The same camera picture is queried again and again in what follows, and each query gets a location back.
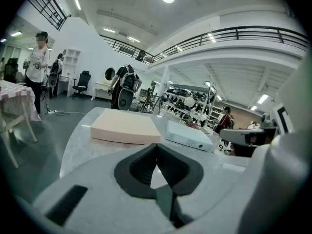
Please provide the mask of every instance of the black metal railing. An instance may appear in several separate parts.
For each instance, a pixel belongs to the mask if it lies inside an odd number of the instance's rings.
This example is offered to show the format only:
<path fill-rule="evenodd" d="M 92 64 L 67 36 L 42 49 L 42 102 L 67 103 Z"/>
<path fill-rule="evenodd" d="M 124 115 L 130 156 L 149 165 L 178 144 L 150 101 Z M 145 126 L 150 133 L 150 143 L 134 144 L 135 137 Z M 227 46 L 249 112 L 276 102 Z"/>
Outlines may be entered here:
<path fill-rule="evenodd" d="M 57 30 L 66 21 L 66 15 L 56 0 L 28 0 Z"/>
<path fill-rule="evenodd" d="M 154 56 L 156 62 L 181 51 L 215 42 L 229 40 L 267 40 L 291 45 L 306 50 L 309 45 L 307 36 L 293 30 L 269 26 L 240 26 L 214 30 L 184 40 Z"/>
<path fill-rule="evenodd" d="M 132 46 L 131 44 L 128 44 L 126 42 L 120 41 L 120 40 L 116 40 L 114 38 L 111 37 L 106 37 L 103 35 L 100 35 L 101 37 L 103 37 L 103 39 L 118 53 L 130 56 L 131 58 L 135 58 L 138 59 L 139 53 L 144 51 L 142 49 L 139 49 L 137 47 Z M 150 53 L 145 52 L 145 56 L 142 59 L 143 63 L 146 64 L 151 64 L 153 63 L 153 58 L 154 56 L 151 55 Z"/>

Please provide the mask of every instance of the black pants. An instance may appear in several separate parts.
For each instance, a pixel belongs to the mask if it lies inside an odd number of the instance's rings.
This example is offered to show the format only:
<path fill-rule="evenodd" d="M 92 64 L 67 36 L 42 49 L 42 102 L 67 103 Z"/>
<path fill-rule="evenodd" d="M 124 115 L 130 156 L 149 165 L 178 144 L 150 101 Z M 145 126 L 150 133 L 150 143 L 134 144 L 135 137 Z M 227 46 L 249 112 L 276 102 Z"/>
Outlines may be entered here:
<path fill-rule="evenodd" d="M 26 86 L 32 88 L 35 94 L 35 107 L 37 113 L 40 114 L 40 94 L 41 94 L 41 82 L 33 82 L 27 76 L 25 78 Z"/>
<path fill-rule="evenodd" d="M 119 85 L 116 85 L 114 90 L 113 90 L 113 94 L 112 94 L 112 105 L 111 105 L 111 109 L 119 109 L 118 107 L 118 99 L 119 99 L 119 94 L 121 91 L 121 87 Z"/>
<path fill-rule="evenodd" d="M 52 91 L 53 91 L 53 95 L 56 97 L 58 96 L 58 86 L 59 86 L 59 75 L 58 75 L 58 79 L 57 79 L 57 83 L 55 84 L 54 88 L 49 88 L 49 96 L 50 98 L 52 97 Z"/>

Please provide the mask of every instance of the checkered tablecloth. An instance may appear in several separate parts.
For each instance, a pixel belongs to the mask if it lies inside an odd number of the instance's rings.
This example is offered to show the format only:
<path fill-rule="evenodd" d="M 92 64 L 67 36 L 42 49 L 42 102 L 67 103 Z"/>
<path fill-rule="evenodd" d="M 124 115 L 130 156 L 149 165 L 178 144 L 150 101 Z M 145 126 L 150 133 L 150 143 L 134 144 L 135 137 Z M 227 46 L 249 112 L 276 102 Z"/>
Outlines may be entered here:
<path fill-rule="evenodd" d="M 31 88 L 0 80 L 0 103 L 4 113 L 23 115 L 20 100 L 24 101 L 30 120 L 40 121 L 35 108 L 35 95 Z"/>

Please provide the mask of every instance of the green floor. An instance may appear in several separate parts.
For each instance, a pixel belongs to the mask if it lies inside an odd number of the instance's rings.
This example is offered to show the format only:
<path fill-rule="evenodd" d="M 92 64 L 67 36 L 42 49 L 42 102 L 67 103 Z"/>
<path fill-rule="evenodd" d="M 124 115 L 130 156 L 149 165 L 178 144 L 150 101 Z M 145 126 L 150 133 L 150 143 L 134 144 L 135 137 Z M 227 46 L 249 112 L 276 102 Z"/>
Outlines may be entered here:
<path fill-rule="evenodd" d="M 87 113 L 94 107 L 110 107 L 108 101 L 67 98 L 59 95 L 50 100 L 51 110 Z M 44 103 L 41 112 L 45 112 Z M 13 127 L 9 134 L 10 145 L 20 167 L 15 169 L 0 139 L 0 159 L 7 181 L 13 192 L 28 202 L 59 178 L 60 165 L 67 141 L 85 114 L 71 113 L 67 116 L 44 114 L 42 121 L 31 122 L 38 139 L 34 143 L 25 122 Z"/>

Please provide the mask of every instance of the beige box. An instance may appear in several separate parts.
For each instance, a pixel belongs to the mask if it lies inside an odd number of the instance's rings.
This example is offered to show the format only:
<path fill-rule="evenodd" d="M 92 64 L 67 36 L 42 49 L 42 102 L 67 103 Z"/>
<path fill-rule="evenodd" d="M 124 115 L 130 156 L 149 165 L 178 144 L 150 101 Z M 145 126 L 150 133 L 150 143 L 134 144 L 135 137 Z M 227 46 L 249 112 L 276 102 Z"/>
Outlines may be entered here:
<path fill-rule="evenodd" d="M 91 125 L 91 137 L 129 144 L 160 143 L 161 134 L 149 116 L 105 109 Z"/>

